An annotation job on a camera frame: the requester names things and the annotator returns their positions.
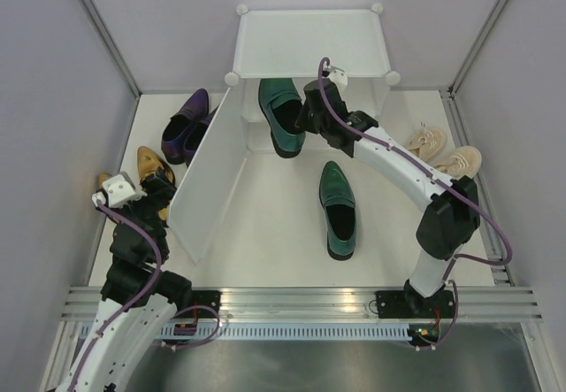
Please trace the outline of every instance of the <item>enclosure wall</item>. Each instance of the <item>enclosure wall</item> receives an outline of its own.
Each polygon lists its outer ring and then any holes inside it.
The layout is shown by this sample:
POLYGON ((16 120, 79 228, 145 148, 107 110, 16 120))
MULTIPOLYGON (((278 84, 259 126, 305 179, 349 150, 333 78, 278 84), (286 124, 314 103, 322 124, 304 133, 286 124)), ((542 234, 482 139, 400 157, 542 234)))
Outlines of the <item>enclosure wall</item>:
POLYGON ((369 9, 380 2, 402 86, 447 86, 495 0, 94 0, 140 88, 226 88, 238 4, 250 10, 369 9))
POLYGON ((134 100, 77 0, 0 0, 0 382, 34 391, 134 100))
POLYGON ((497 216, 566 367, 566 0, 511 0, 459 93, 497 216))

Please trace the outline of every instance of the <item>green shoe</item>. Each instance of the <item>green shoe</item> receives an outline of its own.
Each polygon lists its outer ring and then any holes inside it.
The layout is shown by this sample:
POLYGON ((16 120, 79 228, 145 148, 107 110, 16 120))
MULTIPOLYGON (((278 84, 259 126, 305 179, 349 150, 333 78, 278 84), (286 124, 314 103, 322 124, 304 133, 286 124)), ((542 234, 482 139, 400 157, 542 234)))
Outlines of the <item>green shoe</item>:
POLYGON ((350 259, 356 247, 356 200, 346 175, 333 161, 322 171, 318 195, 328 226, 328 254, 339 261, 350 259))
POLYGON ((306 134, 299 133, 294 126, 301 111, 302 102, 293 80, 261 80, 258 102, 272 129, 275 152, 287 159, 294 158, 301 153, 306 134))

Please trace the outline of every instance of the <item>metal base plate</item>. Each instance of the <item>metal base plate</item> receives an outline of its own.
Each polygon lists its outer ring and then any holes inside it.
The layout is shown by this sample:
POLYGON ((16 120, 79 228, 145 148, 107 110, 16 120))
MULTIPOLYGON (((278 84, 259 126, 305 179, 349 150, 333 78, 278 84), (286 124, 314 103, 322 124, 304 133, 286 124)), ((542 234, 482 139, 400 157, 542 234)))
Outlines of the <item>metal base plate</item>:
POLYGON ((450 290, 443 290, 418 312, 409 307, 402 290, 381 290, 375 293, 375 300, 380 319, 436 319, 436 310, 443 319, 454 317, 454 295, 450 290))

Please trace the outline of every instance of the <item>purple shoe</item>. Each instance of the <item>purple shoe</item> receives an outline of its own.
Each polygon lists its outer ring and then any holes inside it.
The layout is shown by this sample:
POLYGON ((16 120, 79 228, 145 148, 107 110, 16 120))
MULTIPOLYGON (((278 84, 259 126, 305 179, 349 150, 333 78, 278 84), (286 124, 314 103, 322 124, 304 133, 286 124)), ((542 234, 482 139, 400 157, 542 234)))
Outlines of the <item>purple shoe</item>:
POLYGON ((183 144, 183 156, 185 157, 185 163, 187 164, 187 166, 191 163, 191 160, 193 160, 196 150, 201 144, 206 130, 209 129, 209 125, 212 122, 212 118, 214 118, 214 114, 216 113, 217 108, 212 111, 206 118, 201 119, 195 125, 195 128, 193 128, 188 133, 185 144, 183 144))
POLYGON ((175 113, 161 136, 161 151, 172 165, 183 163, 183 143, 189 133, 209 112, 209 93, 198 89, 175 113))

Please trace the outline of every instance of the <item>shoe sole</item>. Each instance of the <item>shoe sole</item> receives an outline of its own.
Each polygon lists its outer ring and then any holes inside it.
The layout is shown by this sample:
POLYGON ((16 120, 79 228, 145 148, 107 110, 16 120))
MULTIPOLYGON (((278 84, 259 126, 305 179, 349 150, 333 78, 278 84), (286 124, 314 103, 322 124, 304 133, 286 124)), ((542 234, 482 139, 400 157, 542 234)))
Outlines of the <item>shoe sole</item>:
POLYGON ((272 124, 269 123, 269 119, 267 118, 267 115, 265 114, 264 108, 259 103, 259 87, 257 87, 257 105, 259 106, 259 110, 262 111, 262 114, 264 115, 265 120, 267 121, 267 125, 269 125, 270 136, 272 138, 272 143, 273 143, 273 148, 275 149, 275 153, 277 153, 277 155, 280 158, 284 158, 284 159, 291 159, 291 158, 297 157, 299 155, 299 153, 301 153, 302 147, 297 151, 286 151, 286 150, 281 149, 280 146, 277 144, 277 141, 275 140, 275 136, 273 135, 272 124))
MULTIPOLYGON (((325 206, 322 204, 322 198, 320 197, 320 187, 322 186, 322 177, 320 178, 320 182, 318 183, 318 201, 320 202, 320 206, 322 206, 322 210, 325 210, 325 206)), ((338 253, 334 253, 332 249, 330 249, 330 241, 328 240, 328 234, 326 234, 326 250, 328 251, 328 255, 336 260, 336 261, 348 261, 351 257, 354 256, 354 252, 348 253, 347 255, 339 255, 338 253)))

